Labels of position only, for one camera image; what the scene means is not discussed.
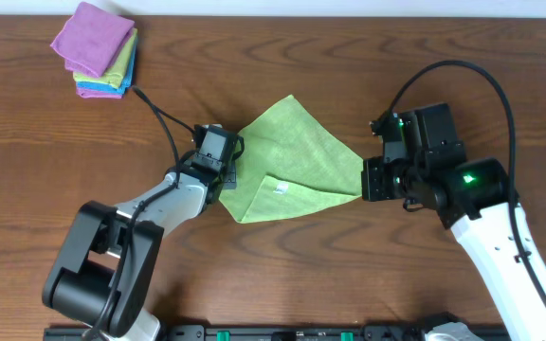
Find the green microfiber cloth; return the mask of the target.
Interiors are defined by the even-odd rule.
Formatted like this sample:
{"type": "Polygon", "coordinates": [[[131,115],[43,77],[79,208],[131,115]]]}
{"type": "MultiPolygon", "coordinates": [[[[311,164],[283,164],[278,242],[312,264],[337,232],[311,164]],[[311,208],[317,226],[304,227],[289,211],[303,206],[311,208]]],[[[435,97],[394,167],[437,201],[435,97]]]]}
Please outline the green microfiber cloth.
{"type": "Polygon", "coordinates": [[[331,135],[293,97],[240,131],[236,188],[220,202],[240,224],[297,218],[361,196],[362,158],[331,135]]]}

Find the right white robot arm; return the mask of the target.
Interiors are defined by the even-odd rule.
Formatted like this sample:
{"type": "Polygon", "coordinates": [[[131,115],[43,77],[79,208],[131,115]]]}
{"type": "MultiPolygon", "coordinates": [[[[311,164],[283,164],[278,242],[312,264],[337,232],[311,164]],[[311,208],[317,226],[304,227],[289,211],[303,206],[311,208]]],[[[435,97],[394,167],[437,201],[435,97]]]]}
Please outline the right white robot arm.
{"type": "Polygon", "coordinates": [[[361,176],[366,201],[435,211],[475,264],[510,338],[546,340],[546,265],[498,160],[379,156],[364,161],[361,176]]]}

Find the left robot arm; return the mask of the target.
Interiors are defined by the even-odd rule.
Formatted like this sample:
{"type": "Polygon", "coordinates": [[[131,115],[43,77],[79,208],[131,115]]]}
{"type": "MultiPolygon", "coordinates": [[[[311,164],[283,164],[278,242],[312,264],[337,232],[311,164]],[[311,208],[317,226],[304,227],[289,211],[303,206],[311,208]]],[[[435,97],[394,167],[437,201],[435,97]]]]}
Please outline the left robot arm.
{"type": "Polygon", "coordinates": [[[234,162],[196,157],[155,187],[114,206],[77,212],[46,277],[43,304],[87,329],[83,340],[161,340],[162,322],[144,308],[162,240],[236,186],[234,162]]]}

